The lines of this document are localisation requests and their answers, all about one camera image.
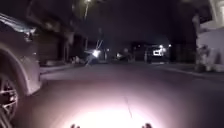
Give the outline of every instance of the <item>street light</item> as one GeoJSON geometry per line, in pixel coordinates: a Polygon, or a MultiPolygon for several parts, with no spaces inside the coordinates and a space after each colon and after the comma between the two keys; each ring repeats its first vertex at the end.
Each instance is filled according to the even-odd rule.
{"type": "Polygon", "coordinates": [[[91,2],[91,0],[85,0],[85,3],[86,3],[86,11],[85,11],[85,19],[88,15],[88,10],[89,10],[89,3],[91,2]]]}

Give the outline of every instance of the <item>parked car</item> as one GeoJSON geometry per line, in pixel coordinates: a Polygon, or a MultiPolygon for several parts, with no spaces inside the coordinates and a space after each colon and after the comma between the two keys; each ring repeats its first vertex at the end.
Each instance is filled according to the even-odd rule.
{"type": "Polygon", "coordinates": [[[41,86],[32,27],[0,14],[0,107],[12,118],[25,96],[41,86]]]}

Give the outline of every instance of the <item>asphalt road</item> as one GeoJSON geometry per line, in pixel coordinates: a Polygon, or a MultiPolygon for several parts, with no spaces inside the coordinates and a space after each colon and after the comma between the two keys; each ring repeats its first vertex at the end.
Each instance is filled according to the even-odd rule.
{"type": "Polygon", "coordinates": [[[44,75],[17,128],[223,128],[224,83],[149,65],[114,64],[44,75]]]}

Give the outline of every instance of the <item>curb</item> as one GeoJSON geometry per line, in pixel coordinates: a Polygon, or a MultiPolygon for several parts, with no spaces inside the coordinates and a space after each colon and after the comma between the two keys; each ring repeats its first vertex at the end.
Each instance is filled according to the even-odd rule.
{"type": "Polygon", "coordinates": [[[202,73],[196,73],[196,72],[190,72],[190,71],[183,71],[181,69],[175,69],[175,68],[164,68],[164,67],[159,67],[159,66],[155,66],[155,67],[158,68],[158,69],[162,69],[162,70],[179,72],[179,73],[183,73],[183,74],[187,74],[187,75],[193,75],[193,76],[196,76],[196,77],[199,77],[199,78],[206,78],[208,80],[224,82],[224,80],[222,80],[222,79],[215,78],[213,76],[208,76],[208,75],[202,74],[202,73]]]}
{"type": "Polygon", "coordinates": [[[82,67],[82,65],[67,64],[67,65],[55,66],[55,67],[42,67],[40,68],[40,74],[45,75],[45,74],[63,71],[63,70],[67,70],[67,69],[71,69],[75,67],[82,67]]]}

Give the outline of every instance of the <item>tire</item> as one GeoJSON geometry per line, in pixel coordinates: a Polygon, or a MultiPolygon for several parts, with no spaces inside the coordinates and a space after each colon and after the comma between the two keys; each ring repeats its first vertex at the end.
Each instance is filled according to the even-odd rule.
{"type": "Polygon", "coordinates": [[[11,103],[11,98],[15,99],[16,103],[12,104],[12,108],[9,108],[9,106],[8,108],[6,107],[5,104],[7,103],[7,101],[3,103],[4,105],[2,103],[0,104],[1,104],[1,107],[4,108],[5,113],[9,117],[9,119],[12,119],[16,115],[18,107],[20,106],[22,99],[24,98],[25,95],[22,91],[22,87],[23,87],[22,80],[19,79],[19,74],[16,72],[15,68],[8,61],[1,61],[1,62],[3,63],[0,64],[0,87],[4,85],[2,83],[3,83],[3,79],[5,79],[4,81],[8,82],[8,85],[7,85],[9,86],[8,90],[12,88],[13,91],[12,92],[10,91],[9,94],[0,93],[0,97],[2,96],[5,98],[5,100],[10,100],[9,103],[11,103]]]}

